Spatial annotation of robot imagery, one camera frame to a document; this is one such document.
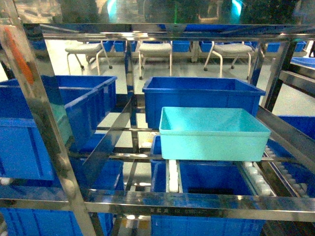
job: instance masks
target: chair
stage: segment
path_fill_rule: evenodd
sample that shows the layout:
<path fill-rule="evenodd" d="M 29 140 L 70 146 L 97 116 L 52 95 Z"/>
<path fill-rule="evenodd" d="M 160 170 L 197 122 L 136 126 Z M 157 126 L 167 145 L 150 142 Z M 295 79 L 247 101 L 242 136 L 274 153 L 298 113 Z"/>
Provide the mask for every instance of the chair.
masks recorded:
<path fill-rule="evenodd" d="M 149 57 L 162 57 L 165 54 L 169 54 L 169 74 L 172 76 L 172 47 L 173 42 L 170 43 L 144 43 L 139 42 L 139 79 L 142 80 L 142 69 L 144 69 L 145 59 L 142 61 L 142 57 L 148 55 Z"/>
<path fill-rule="evenodd" d="M 98 75 L 100 75 L 99 59 L 98 59 L 98 57 L 99 57 L 99 55 L 101 53 L 104 53 L 109 68 L 110 69 L 113 68 L 113 66 L 111 66 L 111 64 L 109 62 L 106 50 L 105 50 L 104 45 L 103 45 L 103 41 L 101 41 L 100 43 L 86 43 L 86 44 L 84 43 L 84 44 L 80 44 L 80 45 L 77 45 L 77 46 L 67 47 L 65 49 L 65 51 L 68 53 L 67 54 L 67 64 L 68 64 L 69 74 L 71 74 L 70 73 L 70 65 L 69 65 L 69 55 L 70 54 L 74 54 L 75 55 L 75 57 L 77 58 L 77 60 L 78 60 L 78 62 L 80 64 L 81 69 L 84 69 L 84 66 L 81 64 L 77 54 L 95 54 L 96 64 L 97 64 L 97 73 L 98 73 Z"/>
<path fill-rule="evenodd" d="M 232 54 L 232 55 L 236 55 L 236 57 L 234 58 L 232 65 L 231 65 L 231 69 L 234 69 L 234 64 L 238 58 L 238 56 L 240 54 L 248 54 L 248 75 L 247 75 L 247 79 L 250 75 L 251 72 L 251 63 L 252 63 L 252 56 L 251 56 L 251 52 L 252 52 L 252 47 L 244 45 L 244 42 L 242 43 L 232 43 L 232 44 L 223 44 L 223 45 L 217 45 L 214 43 L 214 41 L 212 41 L 212 46 L 211 49 L 209 51 L 205 66 L 204 66 L 204 71 L 207 71 L 207 64 L 209 62 L 211 53 L 213 53 L 214 55 L 218 56 L 220 58 L 220 78 L 222 78 L 222 68 L 223 68 L 223 57 L 222 55 L 224 54 Z"/>

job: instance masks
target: white roller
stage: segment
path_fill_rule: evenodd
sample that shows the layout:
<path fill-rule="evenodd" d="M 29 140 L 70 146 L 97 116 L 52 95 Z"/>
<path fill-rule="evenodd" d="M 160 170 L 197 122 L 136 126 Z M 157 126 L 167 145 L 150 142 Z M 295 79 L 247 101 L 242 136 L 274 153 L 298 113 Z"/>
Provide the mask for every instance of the white roller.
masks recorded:
<path fill-rule="evenodd" d="M 169 191 L 171 193 L 178 193 L 178 172 L 176 160 L 169 160 Z"/>
<path fill-rule="evenodd" d="M 281 170 L 281 173 L 282 173 L 283 175 L 287 175 L 287 174 L 289 174 L 289 171 L 286 170 L 286 169 L 284 169 L 284 170 Z"/>
<path fill-rule="evenodd" d="M 10 183 L 13 182 L 13 180 L 14 180 L 14 179 L 12 179 L 12 178 L 2 178 L 2 179 L 0 180 L 0 182 L 1 182 L 2 185 L 9 185 Z"/>
<path fill-rule="evenodd" d="M 257 185 L 265 183 L 265 180 L 261 175 L 256 175 L 256 176 L 253 176 L 252 178 L 255 181 L 255 184 L 257 184 Z"/>
<path fill-rule="evenodd" d="M 178 193 L 178 180 L 175 179 L 169 180 L 169 191 L 171 193 Z"/>
<path fill-rule="evenodd" d="M 301 183 L 301 188 L 306 192 L 307 191 L 307 184 Z"/>
<path fill-rule="evenodd" d="M 283 165 L 278 165 L 279 170 L 285 170 L 285 167 Z"/>
<path fill-rule="evenodd" d="M 247 167 L 246 170 L 248 171 L 248 174 L 250 174 L 251 176 L 258 174 L 258 170 L 255 167 Z"/>
<path fill-rule="evenodd" d="M 252 167 L 252 162 L 251 161 L 245 161 L 243 162 L 243 166 L 246 167 Z"/>
<path fill-rule="evenodd" d="M 259 189 L 262 196 L 269 196 L 271 194 L 271 188 L 268 184 L 259 185 Z"/>
<path fill-rule="evenodd" d="M 298 183 L 293 184 L 292 187 L 293 187 L 295 190 L 300 190 L 300 189 L 301 189 L 301 186 L 300 186 Z"/>
<path fill-rule="evenodd" d="M 303 197 L 306 194 L 303 189 L 300 189 L 297 192 L 300 194 L 301 197 Z"/>
<path fill-rule="evenodd" d="M 290 178 L 290 179 L 288 179 L 288 182 L 289 182 L 290 184 L 295 184 L 295 183 L 296 183 L 296 180 L 295 180 L 294 178 Z"/>

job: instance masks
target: light blue plastic tray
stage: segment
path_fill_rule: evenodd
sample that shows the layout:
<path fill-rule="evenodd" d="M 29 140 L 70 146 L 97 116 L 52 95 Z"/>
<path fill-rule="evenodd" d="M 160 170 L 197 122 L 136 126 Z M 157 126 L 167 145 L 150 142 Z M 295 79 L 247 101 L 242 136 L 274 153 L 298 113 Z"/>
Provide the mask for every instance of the light blue plastic tray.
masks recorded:
<path fill-rule="evenodd" d="M 177 160 L 260 161 L 271 131 L 239 108 L 163 107 L 162 156 Z"/>

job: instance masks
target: storage bin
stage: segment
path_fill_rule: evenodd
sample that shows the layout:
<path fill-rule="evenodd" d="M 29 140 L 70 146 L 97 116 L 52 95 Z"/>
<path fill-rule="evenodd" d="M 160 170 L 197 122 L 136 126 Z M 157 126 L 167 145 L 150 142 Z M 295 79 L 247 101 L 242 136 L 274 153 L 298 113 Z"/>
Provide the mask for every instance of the storage bin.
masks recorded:
<path fill-rule="evenodd" d="M 93 188 L 123 190 L 122 179 L 123 162 L 107 161 Z M 83 236 L 71 211 L 18 208 L 0 208 L 0 211 L 8 226 L 9 236 Z M 98 213 L 98 217 L 104 235 L 110 236 L 113 214 Z"/>
<path fill-rule="evenodd" d="M 285 122 L 297 128 L 301 132 L 315 139 L 315 117 L 308 116 L 279 116 Z M 277 142 L 269 140 L 268 147 L 276 154 L 276 156 L 285 156 L 294 158 Z M 315 197 L 315 175 L 306 167 L 297 163 L 282 163 L 288 170 L 288 173 L 296 180 L 297 183 L 306 183 L 306 194 L 312 198 Z"/>
<path fill-rule="evenodd" d="M 163 107 L 163 159 L 260 161 L 271 131 L 243 109 Z"/>
<path fill-rule="evenodd" d="M 185 53 L 189 51 L 190 41 L 175 40 L 173 41 L 174 53 Z"/>
<path fill-rule="evenodd" d="M 292 58 L 291 63 L 315 68 L 315 58 Z"/>
<path fill-rule="evenodd" d="M 154 168 L 152 192 L 165 192 L 165 163 Z M 235 165 L 180 163 L 184 193 L 251 195 Z M 264 220 L 159 216 L 151 217 L 152 236 L 259 236 Z"/>
<path fill-rule="evenodd" d="M 306 42 L 298 42 L 295 46 L 295 52 L 300 53 L 306 46 Z M 267 52 L 277 53 L 280 47 L 280 43 L 268 43 Z"/>
<path fill-rule="evenodd" d="M 115 41 L 114 42 L 114 46 L 115 46 L 115 51 L 116 52 L 124 52 L 125 48 L 126 48 L 126 41 Z M 137 42 L 136 41 L 132 41 L 131 42 L 131 51 L 132 52 L 136 51 L 136 46 L 137 46 Z"/>
<path fill-rule="evenodd" d="M 260 96 L 255 86 L 237 79 L 151 77 L 144 85 L 146 122 L 158 129 L 162 107 L 243 108 L 256 116 Z"/>
<path fill-rule="evenodd" d="M 80 149 L 116 104 L 116 77 L 60 76 L 75 143 Z M 50 158 L 16 80 L 0 83 L 0 176 L 53 180 Z M 58 120 L 63 127 L 64 119 Z"/>

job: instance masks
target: chair leg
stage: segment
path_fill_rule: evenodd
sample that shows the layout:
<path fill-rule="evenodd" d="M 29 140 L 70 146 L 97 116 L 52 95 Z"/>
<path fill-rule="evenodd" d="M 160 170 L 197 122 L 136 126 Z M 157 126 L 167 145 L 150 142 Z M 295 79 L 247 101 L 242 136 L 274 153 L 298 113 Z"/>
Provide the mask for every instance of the chair leg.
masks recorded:
<path fill-rule="evenodd" d="M 173 64 L 173 54 L 169 54 L 169 76 L 172 76 L 172 64 Z"/>
<path fill-rule="evenodd" d="M 252 56 L 251 53 L 248 53 L 248 75 L 247 75 L 247 80 L 250 76 L 251 73 L 251 67 L 252 67 Z"/>
<path fill-rule="evenodd" d="M 223 57 L 221 54 L 217 53 L 216 51 L 213 51 L 213 54 L 218 56 L 220 58 L 220 78 L 222 78 L 222 71 L 223 71 Z"/>
<path fill-rule="evenodd" d="M 223 71 L 223 57 L 219 54 L 220 57 L 220 78 L 222 78 L 222 71 Z"/>
<path fill-rule="evenodd" d="M 237 58 L 238 58 L 238 55 L 236 55 L 236 57 L 234 58 L 234 60 L 233 60 L 233 62 L 232 62 L 232 65 L 231 65 L 231 69 L 234 69 L 234 68 L 235 68 L 235 67 L 234 67 L 234 64 L 235 64 Z"/>
<path fill-rule="evenodd" d="M 102 46 L 102 50 L 100 50 L 100 51 L 103 51 L 103 52 L 104 52 L 105 57 L 106 57 L 106 60 L 107 60 L 107 63 L 108 63 L 108 67 L 109 67 L 110 69 L 113 69 L 113 66 L 112 66 L 112 65 L 110 64 L 110 62 L 109 62 L 109 58 L 108 58 L 108 56 L 107 56 L 107 53 L 106 53 L 106 50 L 105 50 L 103 41 L 101 41 L 100 44 L 101 44 L 101 46 Z"/>
<path fill-rule="evenodd" d="M 210 59 L 211 53 L 212 53 L 212 49 L 209 51 L 209 54 L 208 54 L 208 57 L 207 57 L 206 63 L 205 63 L 205 65 L 204 65 L 204 67 L 203 67 L 203 70 L 204 70 L 204 71 L 208 71 L 208 68 L 207 68 L 206 66 L 207 66 L 207 64 L 208 64 L 208 62 L 209 62 L 209 59 Z"/>
<path fill-rule="evenodd" d="M 107 56 L 107 53 L 106 53 L 106 50 L 103 50 L 104 51 L 104 53 L 105 53 L 105 57 L 106 57 L 106 60 L 107 60 L 107 64 L 108 64 L 108 67 L 110 68 L 110 69 L 113 69 L 113 66 L 110 64 L 110 62 L 109 62 L 109 58 L 108 58 L 108 56 Z"/>
<path fill-rule="evenodd" d="M 141 69 L 141 67 L 142 67 L 142 65 L 141 65 L 141 62 L 142 62 L 142 58 L 141 58 L 141 52 L 139 52 L 139 80 L 142 80 L 143 79 L 143 77 L 142 77 L 142 69 Z"/>
<path fill-rule="evenodd" d="M 70 53 L 67 54 L 67 65 L 68 65 L 69 75 L 71 75 L 71 73 L 70 73 L 70 65 L 69 65 L 69 55 L 70 55 Z"/>
<path fill-rule="evenodd" d="M 99 54 L 102 52 L 103 50 L 100 50 L 97 54 L 96 54 L 96 66 L 97 66 L 97 74 L 100 75 L 100 68 L 99 68 Z"/>
<path fill-rule="evenodd" d="M 74 55 L 75 55 L 75 58 L 77 58 L 77 60 L 78 60 L 78 62 L 79 62 L 79 64 L 80 64 L 81 69 L 84 69 L 84 65 L 81 64 L 81 62 L 80 62 L 78 56 L 77 56 L 76 54 L 74 54 Z"/>

